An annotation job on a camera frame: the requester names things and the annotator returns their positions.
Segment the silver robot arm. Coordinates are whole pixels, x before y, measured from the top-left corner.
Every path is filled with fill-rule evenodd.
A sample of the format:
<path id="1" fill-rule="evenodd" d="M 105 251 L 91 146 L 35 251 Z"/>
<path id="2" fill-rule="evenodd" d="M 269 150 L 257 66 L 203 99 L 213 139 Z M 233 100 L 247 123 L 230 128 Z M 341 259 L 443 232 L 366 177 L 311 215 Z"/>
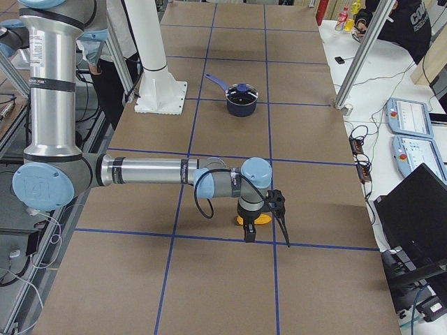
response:
<path id="1" fill-rule="evenodd" d="M 29 49 L 32 66 L 74 62 L 78 44 L 97 59 L 108 38 L 105 1 L 21 1 L 19 16 L 1 22 L 1 52 Z"/>
<path id="2" fill-rule="evenodd" d="M 218 158 L 114 158 L 87 154 L 75 143 L 75 63 L 78 40 L 108 36 L 104 1 L 23 1 L 29 30 L 31 144 L 13 177 L 28 207 L 52 211 L 86 190 L 110 184 L 187 184 L 195 199 L 237 198 L 244 240 L 256 238 L 255 221 L 271 213 L 286 231 L 285 199 L 270 187 L 272 168 L 262 158 L 227 167 Z"/>

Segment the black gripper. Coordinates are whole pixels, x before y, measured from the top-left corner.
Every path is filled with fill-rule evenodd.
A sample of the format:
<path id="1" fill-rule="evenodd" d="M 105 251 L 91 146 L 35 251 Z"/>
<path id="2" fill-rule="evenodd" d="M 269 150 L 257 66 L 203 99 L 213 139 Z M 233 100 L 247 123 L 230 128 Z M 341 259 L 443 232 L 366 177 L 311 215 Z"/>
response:
<path id="1" fill-rule="evenodd" d="M 260 215 L 264 214 L 261 210 L 250 211 L 248 209 L 243 208 L 242 206 L 237 206 L 237 215 L 242 217 L 243 220 L 243 229 L 244 229 L 244 241 L 245 242 L 255 242 L 256 240 L 256 227 L 253 223 L 254 220 Z M 283 234 L 284 241 L 288 248 L 291 247 L 288 230 L 286 227 L 286 217 L 284 209 L 274 209 L 272 212 L 275 217 L 279 228 Z"/>

